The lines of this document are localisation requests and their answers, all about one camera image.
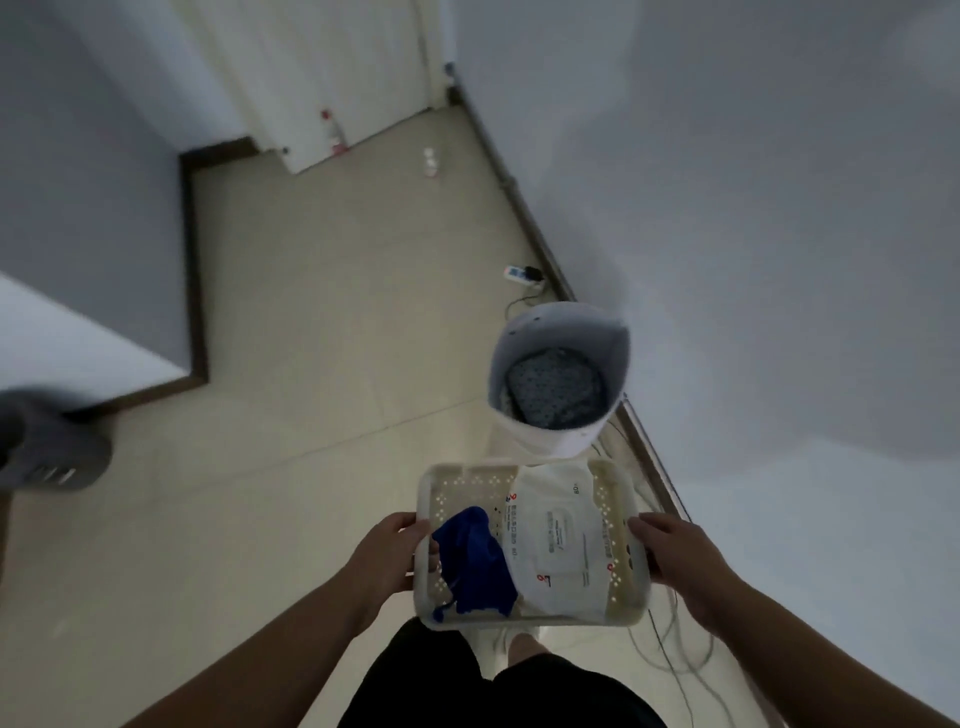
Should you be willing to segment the person's left hand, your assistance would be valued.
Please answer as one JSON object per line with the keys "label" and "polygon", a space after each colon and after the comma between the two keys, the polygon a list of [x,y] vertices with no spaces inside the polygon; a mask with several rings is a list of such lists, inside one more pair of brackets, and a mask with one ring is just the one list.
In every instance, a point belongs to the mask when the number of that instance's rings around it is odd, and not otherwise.
{"label": "person's left hand", "polygon": [[396,533],[393,514],[369,530],[336,576],[353,637],[374,623],[393,595],[413,590],[418,547],[427,548],[427,574],[436,573],[439,567],[432,529],[429,535]]}

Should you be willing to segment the person's right hand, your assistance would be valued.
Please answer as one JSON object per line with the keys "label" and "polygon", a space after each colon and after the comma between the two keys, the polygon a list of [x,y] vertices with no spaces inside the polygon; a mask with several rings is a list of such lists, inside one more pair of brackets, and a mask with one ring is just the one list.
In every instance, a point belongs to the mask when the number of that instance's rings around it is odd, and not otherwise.
{"label": "person's right hand", "polygon": [[668,544],[661,551],[645,550],[651,577],[675,591],[707,632],[723,638],[727,612],[742,579],[700,526],[661,513],[636,516],[668,517]]}

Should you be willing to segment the white perforated plastic basket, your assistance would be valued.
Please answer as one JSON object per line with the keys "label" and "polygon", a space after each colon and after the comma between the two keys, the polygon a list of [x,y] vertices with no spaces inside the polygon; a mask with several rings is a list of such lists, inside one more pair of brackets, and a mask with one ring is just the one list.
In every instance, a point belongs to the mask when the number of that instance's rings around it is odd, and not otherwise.
{"label": "white perforated plastic basket", "polygon": [[418,483],[428,540],[414,552],[414,609],[430,629],[631,627],[651,577],[627,527],[638,514],[630,474],[603,457],[521,466],[439,464]]}

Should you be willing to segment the person's right forearm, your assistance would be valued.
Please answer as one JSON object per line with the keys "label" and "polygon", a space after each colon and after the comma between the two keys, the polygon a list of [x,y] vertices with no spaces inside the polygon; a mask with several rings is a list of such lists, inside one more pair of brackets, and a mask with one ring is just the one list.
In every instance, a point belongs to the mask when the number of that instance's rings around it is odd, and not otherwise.
{"label": "person's right forearm", "polygon": [[699,601],[709,627],[790,728],[960,728],[739,578]]}

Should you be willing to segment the person's left forearm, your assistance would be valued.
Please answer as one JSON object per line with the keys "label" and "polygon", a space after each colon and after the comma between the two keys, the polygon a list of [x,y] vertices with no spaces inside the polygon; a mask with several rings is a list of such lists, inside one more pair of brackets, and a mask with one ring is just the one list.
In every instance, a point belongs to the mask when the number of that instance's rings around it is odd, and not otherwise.
{"label": "person's left forearm", "polygon": [[384,602],[338,573],[122,728],[299,728]]}

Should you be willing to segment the blue cloth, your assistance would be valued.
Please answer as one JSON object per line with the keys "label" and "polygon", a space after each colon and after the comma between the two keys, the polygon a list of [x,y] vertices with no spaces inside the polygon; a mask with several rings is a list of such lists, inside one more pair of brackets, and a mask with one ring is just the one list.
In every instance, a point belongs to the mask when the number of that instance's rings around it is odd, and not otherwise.
{"label": "blue cloth", "polygon": [[487,512],[470,506],[451,516],[432,534],[438,547],[440,576],[451,599],[433,610],[443,623],[454,609],[457,615],[496,612],[509,618],[519,593],[498,538],[490,530]]}

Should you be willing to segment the white wet wipes packet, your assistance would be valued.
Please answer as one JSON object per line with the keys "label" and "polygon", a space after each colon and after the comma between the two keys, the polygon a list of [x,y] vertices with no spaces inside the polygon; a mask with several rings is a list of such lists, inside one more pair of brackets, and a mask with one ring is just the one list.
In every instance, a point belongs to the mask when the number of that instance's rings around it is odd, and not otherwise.
{"label": "white wet wipes packet", "polygon": [[613,557],[588,461],[521,467],[500,536],[523,618],[605,622]]}

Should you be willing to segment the person's white shoe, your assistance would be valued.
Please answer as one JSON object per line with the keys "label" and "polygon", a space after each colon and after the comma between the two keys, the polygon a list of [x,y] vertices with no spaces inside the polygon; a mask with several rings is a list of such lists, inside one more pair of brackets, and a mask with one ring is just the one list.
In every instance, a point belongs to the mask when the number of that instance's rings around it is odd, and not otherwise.
{"label": "person's white shoe", "polygon": [[508,667],[508,653],[512,640],[521,634],[527,634],[535,640],[542,637],[541,626],[466,628],[460,630],[479,668],[481,677],[493,680],[499,672]]}

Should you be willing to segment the white mini washing machine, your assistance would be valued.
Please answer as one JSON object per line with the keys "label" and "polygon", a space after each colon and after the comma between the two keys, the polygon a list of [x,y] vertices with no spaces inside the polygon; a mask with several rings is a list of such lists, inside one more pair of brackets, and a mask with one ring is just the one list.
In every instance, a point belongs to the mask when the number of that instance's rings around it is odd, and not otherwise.
{"label": "white mini washing machine", "polygon": [[628,325],[586,303],[546,302],[510,318],[486,379],[502,439],[530,462],[589,450],[623,399],[631,354]]}

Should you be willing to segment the person's black shorts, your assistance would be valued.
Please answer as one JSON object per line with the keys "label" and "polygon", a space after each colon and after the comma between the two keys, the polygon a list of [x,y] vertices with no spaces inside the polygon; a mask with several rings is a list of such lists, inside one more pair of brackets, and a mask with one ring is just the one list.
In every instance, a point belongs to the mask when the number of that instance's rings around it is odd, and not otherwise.
{"label": "person's black shorts", "polygon": [[338,728],[666,728],[618,680],[553,653],[482,676],[467,639],[407,620],[373,662]]}

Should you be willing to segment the dark brown baseboard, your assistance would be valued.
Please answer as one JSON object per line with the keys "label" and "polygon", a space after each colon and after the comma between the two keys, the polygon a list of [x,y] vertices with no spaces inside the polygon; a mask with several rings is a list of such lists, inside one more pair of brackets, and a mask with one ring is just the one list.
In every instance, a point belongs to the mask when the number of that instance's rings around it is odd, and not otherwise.
{"label": "dark brown baseboard", "polygon": [[125,410],[143,407],[199,389],[210,382],[194,176],[200,171],[251,159],[259,154],[256,140],[246,135],[189,150],[181,153],[177,158],[183,221],[185,305],[190,344],[189,373],[147,389],[67,412],[65,413],[67,420],[75,423],[96,422]]}

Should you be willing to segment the grey slipper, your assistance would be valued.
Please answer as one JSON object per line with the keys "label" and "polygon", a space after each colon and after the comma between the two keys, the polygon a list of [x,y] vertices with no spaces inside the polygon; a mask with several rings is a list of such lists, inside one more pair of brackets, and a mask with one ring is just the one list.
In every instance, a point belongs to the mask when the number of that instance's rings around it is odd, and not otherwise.
{"label": "grey slipper", "polygon": [[0,394],[0,493],[86,489],[112,458],[103,434],[42,402]]}

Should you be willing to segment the white door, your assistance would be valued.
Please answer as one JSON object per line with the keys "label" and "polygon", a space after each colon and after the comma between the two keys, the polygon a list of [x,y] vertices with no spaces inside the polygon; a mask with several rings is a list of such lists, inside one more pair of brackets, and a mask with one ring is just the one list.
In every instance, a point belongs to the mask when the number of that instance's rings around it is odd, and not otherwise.
{"label": "white door", "polygon": [[254,140],[297,175],[434,106],[422,0],[171,0]]}

